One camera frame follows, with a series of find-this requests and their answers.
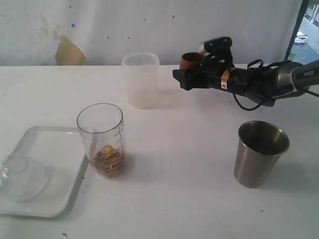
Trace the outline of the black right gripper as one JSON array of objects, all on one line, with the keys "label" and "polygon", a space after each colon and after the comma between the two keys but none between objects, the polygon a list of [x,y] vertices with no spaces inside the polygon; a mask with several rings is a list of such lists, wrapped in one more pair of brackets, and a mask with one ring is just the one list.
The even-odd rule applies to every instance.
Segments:
[{"label": "black right gripper", "polygon": [[172,75],[184,90],[210,88],[229,90],[227,86],[230,77],[229,70],[232,72],[235,66],[224,62],[206,61],[196,69],[175,69]]}]

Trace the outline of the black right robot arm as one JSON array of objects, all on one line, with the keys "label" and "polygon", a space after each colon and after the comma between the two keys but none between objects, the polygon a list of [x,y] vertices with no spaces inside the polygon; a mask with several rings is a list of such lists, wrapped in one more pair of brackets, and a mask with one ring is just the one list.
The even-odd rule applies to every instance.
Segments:
[{"label": "black right robot arm", "polygon": [[303,65],[283,61],[257,68],[237,68],[214,60],[200,64],[197,69],[173,70],[173,77],[184,90],[216,89],[243,96],[260,106],[272,107],[276,100],[295,98],[304,94],[318,96],[310,87],[319,83],[319,62]]}]

